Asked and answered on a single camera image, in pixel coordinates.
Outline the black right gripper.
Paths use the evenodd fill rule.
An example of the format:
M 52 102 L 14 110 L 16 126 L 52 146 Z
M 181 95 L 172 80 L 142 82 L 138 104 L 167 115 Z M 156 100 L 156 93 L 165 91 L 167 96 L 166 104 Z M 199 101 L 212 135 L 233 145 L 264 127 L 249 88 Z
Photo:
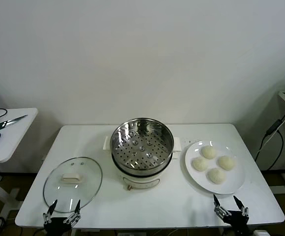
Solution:
M 228 211 L 223 208 L 216 195 L 213 195 L 214 198 L 214 212 L 225 223 L 229 224 L 236 236 L 249 236 L 250 230 L 247 226 L 249 220 L 249 209 L 243 205 L 243 203 L 234 195 L 234 201 L 240 211 Z

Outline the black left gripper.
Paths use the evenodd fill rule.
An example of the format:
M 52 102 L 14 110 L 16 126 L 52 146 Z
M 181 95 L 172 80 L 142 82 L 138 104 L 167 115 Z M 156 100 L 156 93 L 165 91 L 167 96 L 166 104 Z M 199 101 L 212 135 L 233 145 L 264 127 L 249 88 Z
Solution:
M 74 213 L 68 218 L 66 217 L 52 217 L 56 208 L 57 201 L 55 200 L 48 208 L 46 213 L 43 213 L 44 230 L 47 236 L 62 236 L 64 233 L 71 230 L 71 225 L 76 225 L 80 220 L 80 200 L 78 201 Z

